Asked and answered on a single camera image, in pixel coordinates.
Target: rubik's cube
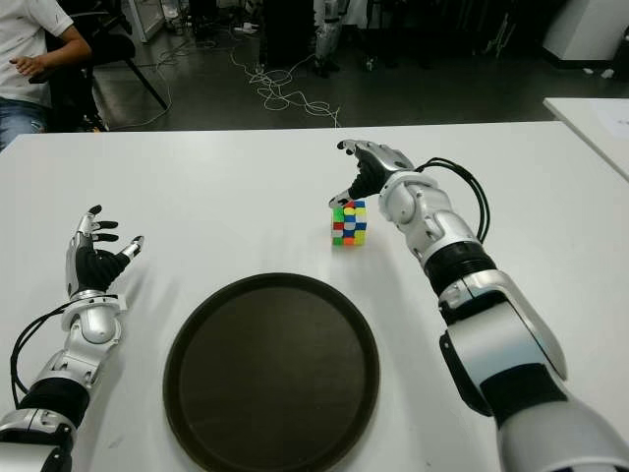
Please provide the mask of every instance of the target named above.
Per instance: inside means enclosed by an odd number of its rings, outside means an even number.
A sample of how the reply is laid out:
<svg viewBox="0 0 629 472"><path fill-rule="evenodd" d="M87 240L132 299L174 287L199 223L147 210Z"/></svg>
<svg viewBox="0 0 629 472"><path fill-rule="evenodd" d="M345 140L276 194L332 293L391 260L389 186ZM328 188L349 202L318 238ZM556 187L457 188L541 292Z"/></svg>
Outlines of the rubik's cube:
<svg viewBox="0 0 629 472"><path fill-rule="evenodd" d="M365 202L356 200L332 210L332 244L334 246L363 246L367 233Z"/></svg>

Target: floor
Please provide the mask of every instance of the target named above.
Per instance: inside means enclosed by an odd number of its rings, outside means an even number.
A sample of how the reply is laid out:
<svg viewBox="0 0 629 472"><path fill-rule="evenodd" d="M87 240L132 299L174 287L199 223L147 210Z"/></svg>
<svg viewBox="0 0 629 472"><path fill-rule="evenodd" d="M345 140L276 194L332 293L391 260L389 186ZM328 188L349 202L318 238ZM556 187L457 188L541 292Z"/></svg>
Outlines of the floor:
<svg viewBox="0 0 629 472"><path fill-rule="evenodd" d="M163 30L150 44L138 42L136 63L164 99L172 100L168 112L154 121L161 108L124 64L98 68L95 95L108 125L131 131L334 126L330 116L312 116L300 106L264 108L259 85L249 84L230 57L253 72L256 38L221 29L212 40L196 46L191 37ZM155 73L153 65L164 58ZM559 70L541 58L442 56L425 69L406 56L397 68L378 63L367 72L364 54L350 43L340 48L337 62L341 71L328 79L309 66L297 68L282 91L301 90L309 101L339 108L343 127L549 120L552 115L542 105L546 96L629 97L629 84L602 79L600 71Z"/></svg>

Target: robotic arm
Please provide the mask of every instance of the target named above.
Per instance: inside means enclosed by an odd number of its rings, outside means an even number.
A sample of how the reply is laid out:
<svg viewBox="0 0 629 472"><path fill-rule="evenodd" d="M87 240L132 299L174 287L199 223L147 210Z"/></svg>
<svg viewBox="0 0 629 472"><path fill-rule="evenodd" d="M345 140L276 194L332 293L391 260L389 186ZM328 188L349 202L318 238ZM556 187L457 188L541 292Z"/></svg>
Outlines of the robotic arm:
<svg viewBox="0 0 629 472"><path fill-rule="evenodd" d="M629 471L629 447L567 390L558 341L447 194L399 150L338 147L358 158L360 173L330 206L379 193L380 212L405 234L438 297L447 324L439 346L461 398L495 419L503 469Z"/></svg>
<svg viewBox="0 0 629 472"><path fill-rule="evenodd" d="M143 236L138 236L116 255L95 250L94 242L118 239L97 232L118 226L94 222L100 211L95 206L81 218L68 247L64 349L47 362L17 409L0 420L0 470L66 472L72 467L77 428L122 333L116 316L126 311L124 297L105 292L143 245Z"/></svg>

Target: jeans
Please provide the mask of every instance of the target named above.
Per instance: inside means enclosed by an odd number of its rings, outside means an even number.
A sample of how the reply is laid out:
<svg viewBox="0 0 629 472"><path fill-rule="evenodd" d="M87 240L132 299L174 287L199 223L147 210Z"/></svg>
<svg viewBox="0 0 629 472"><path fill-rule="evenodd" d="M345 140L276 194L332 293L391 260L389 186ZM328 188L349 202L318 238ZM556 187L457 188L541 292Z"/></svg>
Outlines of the jeans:
<svg viewBox="0 0 629 472"><path fill-rule="evenodd" d="M17 135L44 133L47 109L21 100L0 97L0 151Z"/></svg>

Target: white desk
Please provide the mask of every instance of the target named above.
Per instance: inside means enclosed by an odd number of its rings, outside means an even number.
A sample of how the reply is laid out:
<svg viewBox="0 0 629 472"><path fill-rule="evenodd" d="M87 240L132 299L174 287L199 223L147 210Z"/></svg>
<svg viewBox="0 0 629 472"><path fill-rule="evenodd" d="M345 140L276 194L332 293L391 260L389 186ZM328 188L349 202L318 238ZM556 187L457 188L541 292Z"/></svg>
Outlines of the white desk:
<svg viewBox="0 0 629 472"><path fill-rule="evenodd" d="M65 301L66 245L81 214L102 204L123 240L141 233L146 246L112 286L128 292L131 310L82 425L75 470L197 470L163 412L170 343L218 288L280 270L338 288L378 343L378 405L336 470L497 470L492 420L459 399L437 345L435 297L374 198L367 245L330 245L327 202L356 171L335 148L342 138L389 143L417 163L456 159L475 173L492 210L487 251L556 333L572 391L629 441L629 186L561 123L18 138L0 154L0 411L12 409L13 340ZM467 186L430 175L476 225ZM20 366L26 381L64 337L55 321L34 337Z"/></svg>
<svg viewBox="0 0 629 472"><path fill-rule="evenodd" d="M546 98L543 104L629 181L629 135L614 135L605 126L612 120L611 114L621 110L629 120L629 99Z"/></svg>

